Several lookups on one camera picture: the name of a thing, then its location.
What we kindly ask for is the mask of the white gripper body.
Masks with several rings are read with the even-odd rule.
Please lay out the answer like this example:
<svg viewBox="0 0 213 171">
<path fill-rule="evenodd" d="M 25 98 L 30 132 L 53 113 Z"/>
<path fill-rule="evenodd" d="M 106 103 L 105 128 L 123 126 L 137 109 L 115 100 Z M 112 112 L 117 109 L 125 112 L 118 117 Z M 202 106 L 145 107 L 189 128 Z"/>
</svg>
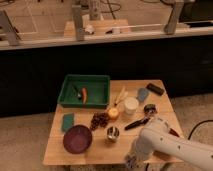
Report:
<svg viewBox="0 0 213 171">
<path fill-rule="evenodd" d="M 125 156 L 125 165 L 127 169 L 140 168 L 143 162 L 148 160 L 151 155 L 151 147 L 146 140 L 135 139 L 131 148 Z"/>
</svg>

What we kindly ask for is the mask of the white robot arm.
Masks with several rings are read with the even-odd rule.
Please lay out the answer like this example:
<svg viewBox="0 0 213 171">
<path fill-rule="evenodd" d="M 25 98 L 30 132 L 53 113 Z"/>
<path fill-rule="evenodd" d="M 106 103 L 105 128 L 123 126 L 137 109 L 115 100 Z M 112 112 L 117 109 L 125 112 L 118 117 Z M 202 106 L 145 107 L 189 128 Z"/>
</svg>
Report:
<svg viewBox="0 0 213 171">
<path fill-rule="evenodd" d="M 213 171 L 213 146 L 170 134 L 168 122 L 159 117 L 149 121 L 133 140 L 125 157 L 127 167 L 135 168 L 155 151 L 174 156 L 204 171 Z"/>
</svg>

